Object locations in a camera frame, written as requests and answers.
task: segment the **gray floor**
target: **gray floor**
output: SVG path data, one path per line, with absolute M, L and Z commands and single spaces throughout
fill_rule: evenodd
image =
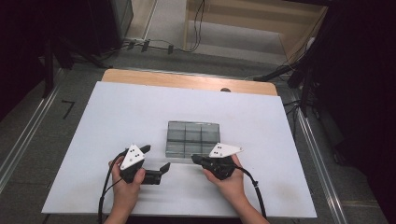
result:
M 269 63 L 183 52 L 167 55 L 165 51 L 158 49 L 149 49 L 141 53 L 138 48 L 117 53 L 106 63 L 116 68 L 202 73 L 238 79 L 268 74 L 276 69 L 276 65 Z M 50 184 L 73 138 L 93 86 L 102 78 L 104 71 L 104 69 L 95 68 L 90 63 L 79 63 L 74 66 L 73 70 L 62 71 L 64 79 L 59 83 L 60 88 L 52 105 L 0 194 L 0 223 L 43 222 L 45 215 L 41 214 L 41 209 L 50 191 Z M 280 78 L 276 78 L 274 83 L 283 102 L 291 101 L 290 90 L 286 83 Z M 32 117 L 40 103 L 42 91 L 43 85 L 40 84 L 0 122 L 1 162 L 4 161 L 26 123 Z M 75 102 L 66 118 L 64 116 L 70 104 L 63 103 L 63 101 Z M 292 106 L 286 106 L 285 109 L 289 111 L 291 108 Z M 365 176 L 353 167 L 339 166 L 334 162 L 329 141 L 320 122 L 312 114 L 309 119 L 348 222 L 387 223 L 367 186 Z M 293 125 L 293 119 L 290 116 L 290 127 L 292 128 Z M 298 122 L 296 137 L 296 146 L 318 218 L 300 220 L 270 218 L 270 221 L 271 223 L 334 223 Z M 47 223 L 95 223 L 95 221 L 95 215 L 52 215 Z M 189 223 L 180 219 L 173 221 L 174 223 Z

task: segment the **hand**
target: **hand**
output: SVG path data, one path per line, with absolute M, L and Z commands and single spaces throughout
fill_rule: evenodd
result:
M 242 167 L 236 155 L 231 156 L 233 162 Z M 204 169 L 204 174 L 206 178 L 218 186 L 221 194 L 224 198 L 231 204 L 245 200 L 245 190 L 244 190 L 244 173 L 238 169 L 233 171 L 233 174 L 224 180 L 217 179 L 210 171 Z
M 120 165 L 123 159 L 123 157 L 118 158 L 111 170 L 113 184 L 121 179 Z M 134 182 L 127 184 L 125 181 L 121 180 L 113 186 L 113 208 L 111 209 L 111 213 L 105 223 L 125 223 L 128 216 L 131 215 L 132 210 L 136 206 L 140 185 L 145 178 L 145 173 L 146 171 L 144 169 L 139 169 L 134 176 Z

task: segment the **floor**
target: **floor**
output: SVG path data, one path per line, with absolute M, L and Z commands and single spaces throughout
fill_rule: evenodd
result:
M 158 3 L 159 5 L 156 6 L 152 15 L 152 21 L 156 20 L 155 13 L 158 13 L 157 16 L 161 13 L 161 8 L 169 7 L 169 5 L 161 7 L 161 4 L 164 4 L 163 0 L 158 1 Z M 162 37 L 161 34 L 163 34 L 163 38 L 168 38 L 170 33 L 167 35 L 165 33 L 159 32 L 159 28 L 153 23 L 147 29 L 147 37 L 149 38 L 159 38 Z M 271 45 L 276 48 L 277 44 L 272 43 Z M 175 51 L 168 55 L 166 51 L 160 49 L 148 49 L 147 52 L 142 53 L 136 47 L 132 50 L 122 50 L 115 53 L 105 63 L 123 69 L 152 69 L 245 79 L 269 74 L 284 62 L 283 59 L 277 58 L 277 54 L 269 55 L 271 52 L 264 52 L 268 53 L 264 57 L 266 58 L 265 62 L 257 62 L 257 60 L 248 59 L 248 50 L 244 51 L 247 55 L 245 59 L 240 58 L 241 51 L 233 54 L 233 57 L 223 57 L 224 55 L 221 56 L 220 53 L 211 53 L 210 51 L 206 53 L 205 48 L 199 50 L 201 51 L 196 53 Z M 0 146 L 0 162 L 2 162 L 2 165 L 6 164 L 7 156 L 10 153 L 20 152 L 20 156 L 14 162 L 15 166 L 11 167 L 14 170 L 8 176 L 9 180 L 4 186 L 0 186 L 1 223 L 96 222 L 95 215 L 52 215 L 47 217 L 45 214 L 41 214 L 41 209 L 90 98 L 93 86 L 96 81 L 102 78 L 104 71 L 104 69 L 96 68 L 90 63 L 77 63 L 72 70 L 59 70 L 56 81 L 57 88 L 48 99 L 41 99 L 44 85 L 40 83 L 0 122 L 0 141 L 2 143 Z M 294 100 L 295 92 L 297 92 L 287 87 L 285 82 L 287 78 L 288 75 L 285 75 L 272 80 L 276 84 L 278 94 L 284 103 Z M 75 102 L 70 110 L 70 103 L 68 102 Z M 43 114 L 35 114 L 38 107 L 43 108 Z M 292 108 L 293 105 L 285 106 L 285 112 Z M 318 143 L 321 157 L 336 190 L 347 222 L 388 223 L 367 186 L 365 176 L 353 167 L 340 166 L 334 161 L 332 147 L 319 119 L 311 110 L 308 110 L 308 112 L 312 133 Z M 296 146 L 317 209 L 318 218 L 287 219 L 272 217 L 270 221 L 271 223 L 337 223 L 334 221 L 322 184 L 318 178 L 318 171 L 313 162 L 312 152 L 305 138 L 301 120 L 294 119 L 292 114 L 289 113 L 290 129 L 293 130 L 294 126 L 296 127 Z M 32 117 L 37 118 L 38 122 L 29 122 Z M 21 136 L 25 136 L 25 141 L 20 139 Z M 171 223 L 194 223 L 194 221 L 186 218 L 174 218 Z

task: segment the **person's left hand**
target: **person's left hand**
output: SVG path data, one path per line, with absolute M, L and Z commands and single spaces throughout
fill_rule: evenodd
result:
M 123 161 L 123 157 L 120 157 L 114 163 L 111 175 L 113 184 L 121 179 L 120 177 L 120 164 Z M 107 218 L 105 223 L 125 223 L 132 210 L 136 206 L 137 197 L 140 190 L 140 185 L 145 178 L 146 171 L 139 169 L 134 176 L 134 181 L 127 184 L 121 180 L 119 183 L 113 186 L 114 202 L 113 208 L 111 209 L 110 216 Z

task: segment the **white tabletop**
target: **white tabletop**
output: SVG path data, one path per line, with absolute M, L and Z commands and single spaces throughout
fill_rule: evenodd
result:
M 42 212 L 95 214 L 107 163 L 132 143 L 151 145 L 143 165 L 159 170 L 169 120 L 214 122 L 221 142 L 244 149 L 242 165 L 259 181 L 268 217 L 316 217 L 282 102 L 277 96 L 98 82 Z M 245 190 L 260 211 L 246 176 Z M 108 192 L 104 212 L 113 195 Z M 172 163 L 161 185 L 142 186 L 133 214 L 236 217 L 202 167 Z

